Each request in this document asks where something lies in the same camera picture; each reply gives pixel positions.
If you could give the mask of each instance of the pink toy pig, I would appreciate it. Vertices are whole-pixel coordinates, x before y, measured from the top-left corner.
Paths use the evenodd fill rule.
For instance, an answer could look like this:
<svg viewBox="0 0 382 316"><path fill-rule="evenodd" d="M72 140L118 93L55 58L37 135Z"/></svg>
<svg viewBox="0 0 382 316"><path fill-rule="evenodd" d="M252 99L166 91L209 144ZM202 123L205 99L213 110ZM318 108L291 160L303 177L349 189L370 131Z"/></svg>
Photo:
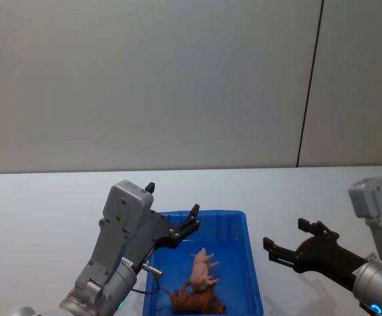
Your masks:
<svg viewBox="0 0 382 316"><path fill-rule="evenodd" d="M216 278L213 280L213 275L209 275L209 270L218 265L219 262L209 263L210 259L215 256L214 253L207 255L205 248L202 248L199 253L194 256L194 263L192 265L192 272L190 277L190 283L195 292L203 292L209 286L219 282Z"/></svg>

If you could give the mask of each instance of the robotic arm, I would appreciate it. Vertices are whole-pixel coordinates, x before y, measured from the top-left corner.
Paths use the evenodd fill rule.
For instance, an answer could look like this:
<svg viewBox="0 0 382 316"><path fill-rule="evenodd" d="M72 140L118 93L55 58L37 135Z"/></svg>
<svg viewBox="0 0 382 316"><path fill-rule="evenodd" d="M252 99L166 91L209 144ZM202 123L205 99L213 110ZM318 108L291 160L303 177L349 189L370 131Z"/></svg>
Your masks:
<svg viewBox="0 0 382 316"><path fill-rule="evenodd" d="M100 234L92 257L60 308L36 313L23 307L13 316L112 316L141 269L160 275L146 261L157 248L175 248L197 231L199 206L195 204L186 220L175 226L150 209L154 187L150 183L143 190L126 180L114 185L99 221Z"/></svg>
<svg viewBox="0 0 382 316"><path fill-rule="evenodd" d="M367 178L349 188L355 214L371 228L382 260L382 178ZM267 237L264 249L271 261L292 267L297 273L317 271L353 292L360 306L371 315L382 315L382 262L364 259L337 244L339 235L322 222L298 220L298 228L313 234L290 251Z"/></svg>

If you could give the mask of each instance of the white table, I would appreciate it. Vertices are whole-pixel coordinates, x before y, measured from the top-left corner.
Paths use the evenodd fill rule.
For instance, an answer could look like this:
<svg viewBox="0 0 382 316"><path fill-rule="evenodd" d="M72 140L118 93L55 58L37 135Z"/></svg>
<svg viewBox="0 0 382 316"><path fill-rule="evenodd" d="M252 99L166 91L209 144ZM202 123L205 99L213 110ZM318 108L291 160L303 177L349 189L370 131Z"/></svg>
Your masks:
<svg viewBox="0 0 382 316"><path fill-rule="evenodd" d="M0 175L0 315L31 305L56 308L90 258L110 187L123 179L156 183L153 209L239 209L246 213L265 315L366 315L344 288L317 273L298 275L268 261L262 238L295 250L309 236L297 220L323 221L339 244L361 256L375 251L347 189L382 167ZM136 284L143 289L145 273ZM130 293L117 314L142 314Z"/></svg>

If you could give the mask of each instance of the blue led light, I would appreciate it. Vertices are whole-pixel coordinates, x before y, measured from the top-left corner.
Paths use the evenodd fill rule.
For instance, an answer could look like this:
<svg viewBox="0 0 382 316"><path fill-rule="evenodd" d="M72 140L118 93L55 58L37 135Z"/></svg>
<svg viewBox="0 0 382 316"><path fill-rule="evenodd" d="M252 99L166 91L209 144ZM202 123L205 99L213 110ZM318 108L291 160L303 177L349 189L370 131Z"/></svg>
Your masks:
<svg viewBox="0 0 382 316"><path fill-rule="evenodd" d="M371 305L371 309L372 309L374 312L376 312L376 313L378 313L378 314L380 314L380 315L381 315L381 313L382 313L382 309L381 309L381 307L379 307L377 304L372 304L372 305Z"/></svg>

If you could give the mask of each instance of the blue plastic bin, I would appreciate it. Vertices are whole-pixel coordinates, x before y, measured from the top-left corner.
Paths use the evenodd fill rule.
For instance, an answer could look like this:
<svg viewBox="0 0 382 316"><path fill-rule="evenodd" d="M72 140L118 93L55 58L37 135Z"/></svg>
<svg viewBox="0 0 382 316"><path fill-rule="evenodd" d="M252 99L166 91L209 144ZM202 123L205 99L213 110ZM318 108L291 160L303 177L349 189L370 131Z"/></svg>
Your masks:
<svg viewBox="0 0 382 316"><path fill-rule="evenodd" d="M163 213L172 223L180 224L188 211ZM241 211L200 211L200 228L177 249L158 249L150 258L150 265L161 269L162 287L171 293L189 280L193 257L205 247L207 253L214 253L213 261L220 265L213 268L220 282L215 286L215 295L226 305L227 315L262 316L263 306L259 294L256 270L252 259L250 239L245 214ZM148 274L146 291L156 289L153 276ZM158 291L146 295L143 316L175 315L166 293Z"/></svg>

